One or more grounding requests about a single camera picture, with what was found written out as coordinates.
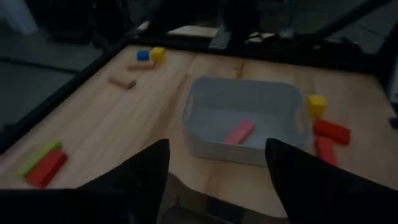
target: pink block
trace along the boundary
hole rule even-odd
[[[231,132],[224,140],[226,144],[241,144],[248,138],[254,130],[254,124],[248,120],[243,119],[239,127]]]

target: yellow cube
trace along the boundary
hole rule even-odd
[[[324,96],[310,95],[308,96],[308,110],[310,115],[319,118],[325,112],[328,102]]]
[[[166,61],[165,49],[163,47],[154,47],[150,52],[154,62]]]

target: green block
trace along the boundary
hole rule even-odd
[[[52,141],[42,146],[42,149],[31,155],[18,169],[17,174],[25,177],[44,157],[53,149],[60,149],[62,143],[60,141]]]

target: blue block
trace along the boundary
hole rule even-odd
[[[147,61],[147,60],[149,60],[149,51],[139,50],[137,52],[137,61]]]

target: wooden block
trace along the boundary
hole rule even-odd
[[[327,107],[327,100],[321,95],[310,95],[308,96],[308,111],[310,115],[319,118],[325,112]]]
[[[334,142],[348,145],[350,141],[351,131],[340,125],[318,119],[313,125],[313,132],[316,135],[331,138]]]
[[[127,70],[143,70],[143,69],[153,69],[155,67],[155,62],[135,62],[127,66]]]
[[[137,52],[137,61],[149,61],[149,51],[139,50]]]
[[[315,147],[317,148],[317,154],[320,159],[337,166],[335,151],[333,149],[333,140],[318,136],[315,139]]]
[[[243,119],[238,128],[232,131],[224,140],[226,144],[241,144],[248,138],[254,130],[254,124],[248,120]]]
[[[108,78],[110,83],[113,83],[124,89],[131,89],[134,85],[136,85],[136,80],[129,77],[124,77],[122,75],[115,75]]]
[[[25,177],[51,150],[61,149],[60,141],[52,141],[44,144],[41,150],[31,155],[18,169],[17,175]]]
[[[52,150],[29,173],[26,181],[41,189],[45,188],[67,159],[68,156],[63,151]]]
[[[166,61],[165,49],[163,47],[154,47],[150,52],[152,60],[154,62],[164,62]]]

